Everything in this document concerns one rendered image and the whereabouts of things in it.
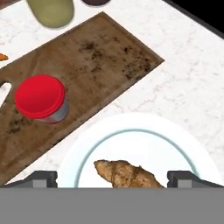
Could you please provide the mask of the brown croissant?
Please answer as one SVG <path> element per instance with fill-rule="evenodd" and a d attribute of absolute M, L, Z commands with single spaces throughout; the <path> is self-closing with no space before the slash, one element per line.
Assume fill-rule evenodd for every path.
<path fill-rule="evenodd" d="M 152 173 L 125 160 L 97 160 L 94 168 L 114 188 L 163 188 Z"/>

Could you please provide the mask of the red-lidded jam jar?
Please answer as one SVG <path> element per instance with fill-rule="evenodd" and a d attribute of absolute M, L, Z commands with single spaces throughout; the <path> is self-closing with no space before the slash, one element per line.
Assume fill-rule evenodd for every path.
<path fill-rule="evenodd" d="M 15 103 L 23 116 L 42 123 L 59 123 L 69 111 L 64 85 L 58 78 L 47 74 L 24 80 L 16 89 Z"/>

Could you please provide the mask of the brown wooden cutting board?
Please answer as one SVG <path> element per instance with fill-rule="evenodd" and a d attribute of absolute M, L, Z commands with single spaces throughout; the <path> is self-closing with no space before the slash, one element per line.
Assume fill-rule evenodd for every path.
<path fill-rule="evenodd" d="M 11 84 L 0 107 L 0 185 L 162 62 L 148 46 L 101 12 L 0 68 L 0 85 Z M 45 124 L 18 113 L 15 90 L 34 74 L 50 74 L 64 84 L 69 102 L 64 121 Z"/>

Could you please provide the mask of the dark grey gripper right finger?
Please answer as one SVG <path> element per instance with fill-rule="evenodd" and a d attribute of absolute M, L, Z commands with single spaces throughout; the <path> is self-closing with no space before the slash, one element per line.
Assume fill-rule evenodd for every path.
<path fill-rule="evenodd" d="M 168 188 L 223 188 L 223 185 L 201 179 L 190 171 L 168 171 L 167 179 Z"/>

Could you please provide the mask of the dark purple round object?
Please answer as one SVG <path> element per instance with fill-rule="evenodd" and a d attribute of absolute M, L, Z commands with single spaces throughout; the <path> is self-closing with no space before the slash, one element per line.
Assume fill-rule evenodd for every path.
<path fill-rule="evenodd" d="M 110 0 L 81 0 L 81 1 L 90 6 L 102 6 L 107 4 Z"/>

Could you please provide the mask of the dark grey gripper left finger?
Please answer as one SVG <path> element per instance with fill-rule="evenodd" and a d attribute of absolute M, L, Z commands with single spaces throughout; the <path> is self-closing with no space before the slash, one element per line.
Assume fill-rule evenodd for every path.
<path fill-rule="evenodd" d="M 28 177 L 7 184 L 6 188 L 57 188 L 58 174 L 56 171 L 35 171 Z"/>

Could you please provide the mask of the olive green round object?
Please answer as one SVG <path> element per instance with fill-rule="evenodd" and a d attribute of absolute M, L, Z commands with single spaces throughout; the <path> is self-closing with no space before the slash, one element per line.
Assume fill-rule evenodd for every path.
<path fill-rule="evenodd" d="M 73 0 L 26 0 L 34 17 L 45 27 L 60 28 L 74 17 Z"/>

